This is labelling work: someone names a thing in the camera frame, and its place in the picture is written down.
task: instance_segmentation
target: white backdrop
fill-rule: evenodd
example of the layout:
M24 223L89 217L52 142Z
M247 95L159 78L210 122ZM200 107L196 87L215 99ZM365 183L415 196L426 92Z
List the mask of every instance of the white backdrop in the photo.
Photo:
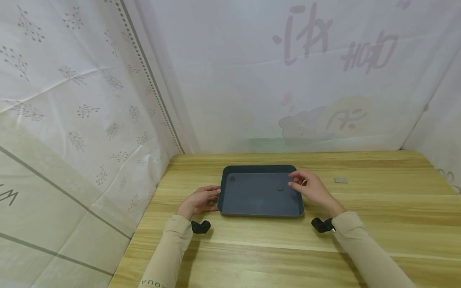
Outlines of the white backdrop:
M399 149L461 45L455 0L129 3L195 153Z
M0 287L107 287L182 152L150 69L119 0L2 2Z
M404 149L418 150L461 195L461 52L443 77Z

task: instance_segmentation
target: wooden table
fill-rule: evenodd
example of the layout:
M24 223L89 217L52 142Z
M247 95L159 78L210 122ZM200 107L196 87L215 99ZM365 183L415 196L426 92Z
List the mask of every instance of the wooden table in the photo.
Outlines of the wooden table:
M316 173L418 287L461 287L461 197L413 151L176 156L109 287L137 287L165 221L196 188L219 185L228 165L272 164ZM305 210L299 219L200 215L212 229L194 235L176 287L366 287L332 234L312 228L327 215Z

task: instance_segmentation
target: beige sleeve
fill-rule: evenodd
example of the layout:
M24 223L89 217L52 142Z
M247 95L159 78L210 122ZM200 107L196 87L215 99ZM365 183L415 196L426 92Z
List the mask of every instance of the beige sleeve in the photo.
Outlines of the beige sleeve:
M345 212L333 219L335 237L349 254L363 279L373 287L415 287L392 258L365 231L354 212Z
M190 221L179 215L171 217L138 287L174 288L191 239Z

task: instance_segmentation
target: dark gray tray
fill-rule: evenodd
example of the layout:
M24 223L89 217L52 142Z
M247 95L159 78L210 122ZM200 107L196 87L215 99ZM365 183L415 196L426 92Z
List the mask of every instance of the dark gray tray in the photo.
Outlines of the dark gray tray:
M292 165L227 166L223 170L218 210L223 215L297 218L302 196L288 186Z

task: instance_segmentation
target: white curtain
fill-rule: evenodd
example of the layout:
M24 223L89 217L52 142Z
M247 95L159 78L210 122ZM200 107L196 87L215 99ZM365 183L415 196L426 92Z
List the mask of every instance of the white curtain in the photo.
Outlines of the white curtain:
M422 152L461 195L461 53L403 145Z
M119 0L3 1L0 287L106 287L182 153Z
M400 149L461 46L454 0L129 3L195 153Z

